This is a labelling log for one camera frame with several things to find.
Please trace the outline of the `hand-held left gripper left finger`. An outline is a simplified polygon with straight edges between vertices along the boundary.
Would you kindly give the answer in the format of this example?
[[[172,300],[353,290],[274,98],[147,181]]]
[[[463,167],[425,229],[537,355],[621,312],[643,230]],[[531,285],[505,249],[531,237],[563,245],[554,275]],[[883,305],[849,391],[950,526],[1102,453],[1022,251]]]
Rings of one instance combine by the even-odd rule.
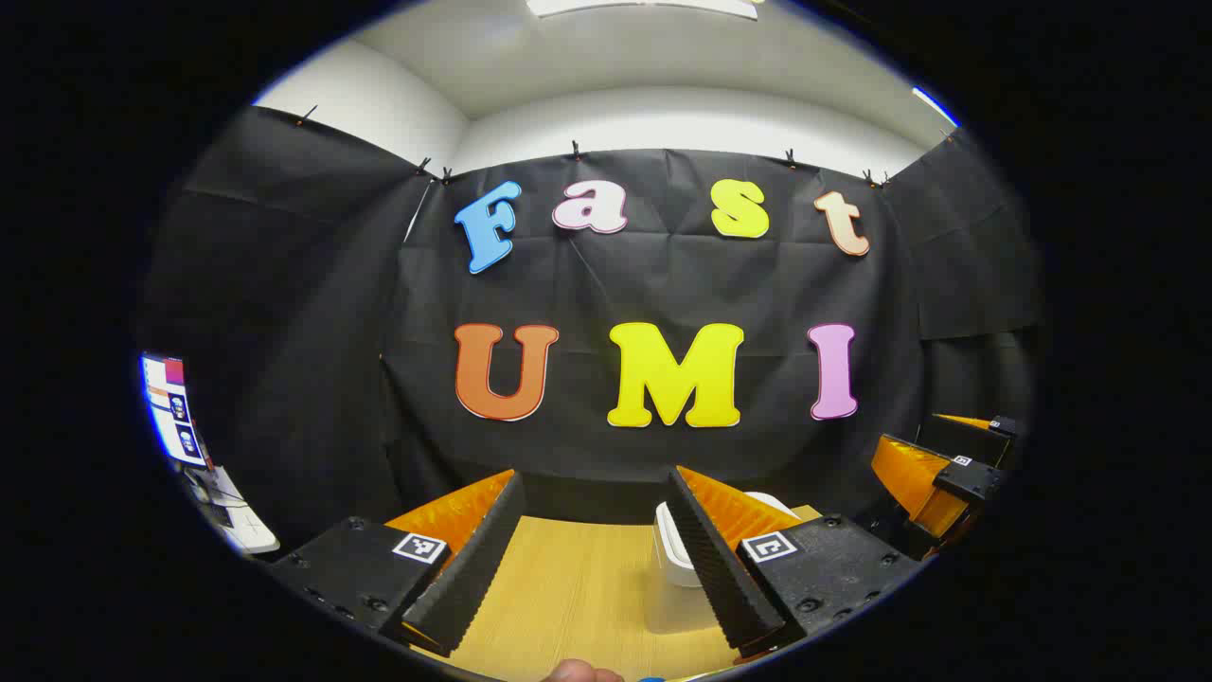
[[[525,505],[524,477],[504,470],[385,525],[351,515],[268,573],[364,630],[448,657],[488,595]]]

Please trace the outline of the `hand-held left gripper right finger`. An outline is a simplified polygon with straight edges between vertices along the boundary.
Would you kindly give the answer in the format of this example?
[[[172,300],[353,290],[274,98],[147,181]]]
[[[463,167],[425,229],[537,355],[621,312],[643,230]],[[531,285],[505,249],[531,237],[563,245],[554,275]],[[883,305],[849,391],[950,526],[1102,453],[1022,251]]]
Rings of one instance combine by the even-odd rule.
[[[667,470],[667,505],[741,657],[818,638],[925,568],[844,515],[801,521],[684,466]]]

